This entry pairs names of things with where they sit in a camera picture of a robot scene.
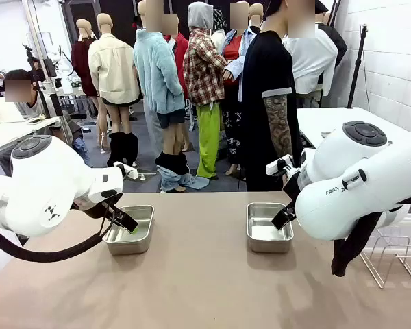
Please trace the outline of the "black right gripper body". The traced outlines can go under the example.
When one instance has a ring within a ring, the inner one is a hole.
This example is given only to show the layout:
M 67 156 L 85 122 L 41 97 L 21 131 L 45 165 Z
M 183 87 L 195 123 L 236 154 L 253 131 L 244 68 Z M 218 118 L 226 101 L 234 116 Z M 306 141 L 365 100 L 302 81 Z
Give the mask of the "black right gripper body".
M 297 201 L 297 197 L 303 188 L 310 184 L 310 178 L 308 177 L 306 170 L 309 159 L 308 153 L 303 152 L 301 154 L 300 167 L 294 167 L 289 160 L 286 161 L 284 167 L 286 172 L 286 182 L 284 183 L 282 190 L 289 196 L 289 198 L 291 198 L 293 204 Z

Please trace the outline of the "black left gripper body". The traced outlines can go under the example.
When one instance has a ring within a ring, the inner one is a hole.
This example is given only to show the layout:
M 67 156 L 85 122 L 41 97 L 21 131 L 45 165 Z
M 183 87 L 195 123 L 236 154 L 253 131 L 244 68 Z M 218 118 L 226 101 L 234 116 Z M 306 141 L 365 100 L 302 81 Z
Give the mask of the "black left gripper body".
M 108 221 L 113 221 L 116 204 L 119 200 L 120 197 L 110 197 L 97 204 L 87 203 L 83 206 L 73 202 L 71 209 L 82 211 L 93 219 L 106 218 Z

